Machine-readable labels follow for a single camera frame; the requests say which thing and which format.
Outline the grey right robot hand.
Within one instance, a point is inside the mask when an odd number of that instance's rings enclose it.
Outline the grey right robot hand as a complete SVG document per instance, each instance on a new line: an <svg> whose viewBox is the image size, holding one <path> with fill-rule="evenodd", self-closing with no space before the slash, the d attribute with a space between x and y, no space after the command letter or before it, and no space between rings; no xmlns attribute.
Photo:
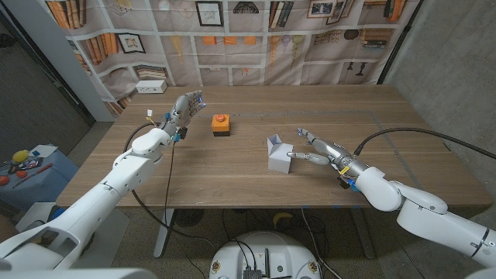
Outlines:
<svg viewBox="0 0 496 279"><path fill-rule="evenodd" d="M358 160L344 147L315 136L307 129L298 129L298 135L307 139L319 154L287 152L287 156L307 160L318 165L332 165L344 177L359 177L369 166Z"/></svg>

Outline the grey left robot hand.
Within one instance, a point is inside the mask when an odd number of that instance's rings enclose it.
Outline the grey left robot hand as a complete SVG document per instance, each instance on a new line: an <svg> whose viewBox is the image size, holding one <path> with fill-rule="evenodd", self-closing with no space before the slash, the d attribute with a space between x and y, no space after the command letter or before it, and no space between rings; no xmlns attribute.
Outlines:
<svg viewBox="0 0 496 279"><path fill-rule="evenodd" d="M188 92L181 95L166 119L159 125L172 139L178 141L184 139L187 132L187 125L191 118L205 107L202 101L202 90Z"/></svg>

